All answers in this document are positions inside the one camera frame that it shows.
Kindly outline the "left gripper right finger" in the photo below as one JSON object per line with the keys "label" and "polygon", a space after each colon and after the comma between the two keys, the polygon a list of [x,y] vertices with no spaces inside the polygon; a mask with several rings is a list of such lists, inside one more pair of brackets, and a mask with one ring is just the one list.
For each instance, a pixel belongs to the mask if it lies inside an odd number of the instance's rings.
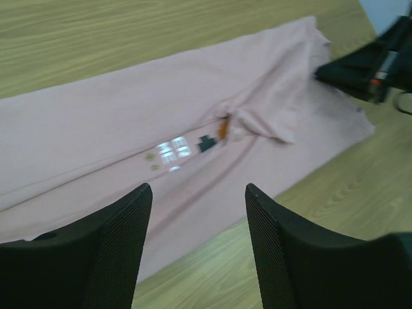
{"label": "left gripper right finger", "polygon": [[410,308],[411,234],[364,241],[319,226],[254,184],[247,221],[264,308]]}

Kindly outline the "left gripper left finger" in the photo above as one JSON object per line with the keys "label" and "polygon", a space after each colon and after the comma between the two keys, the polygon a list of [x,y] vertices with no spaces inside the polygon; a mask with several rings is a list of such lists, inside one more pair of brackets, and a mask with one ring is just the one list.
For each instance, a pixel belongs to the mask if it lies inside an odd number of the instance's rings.
{"label": "left gripper left finger", "polygon": [[130,308],[152,200],[144,183],[65,227],[1,244],[1,308]]}

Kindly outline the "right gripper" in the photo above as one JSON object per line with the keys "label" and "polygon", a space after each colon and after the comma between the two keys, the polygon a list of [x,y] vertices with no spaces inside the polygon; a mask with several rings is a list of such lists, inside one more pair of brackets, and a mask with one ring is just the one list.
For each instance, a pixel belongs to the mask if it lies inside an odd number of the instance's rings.
{"label": "right gripper", "polygon": [[370,93],[373,103],[389,90],[411,92],[411,17],[402,15],[375,41],[319,66],[315,79],[345,93]]}

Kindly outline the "pink printed t-shirt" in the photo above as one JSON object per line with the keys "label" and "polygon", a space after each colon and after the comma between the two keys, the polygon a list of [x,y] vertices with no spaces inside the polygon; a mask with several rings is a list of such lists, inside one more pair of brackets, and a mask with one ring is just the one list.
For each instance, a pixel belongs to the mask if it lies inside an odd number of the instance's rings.
{"label": "pink printed t-shirt", "polygon": [[143,183],[145,280],[371,136],[363,110],[316,81],[313,16],[1,100],[1,242],[32,240]]}

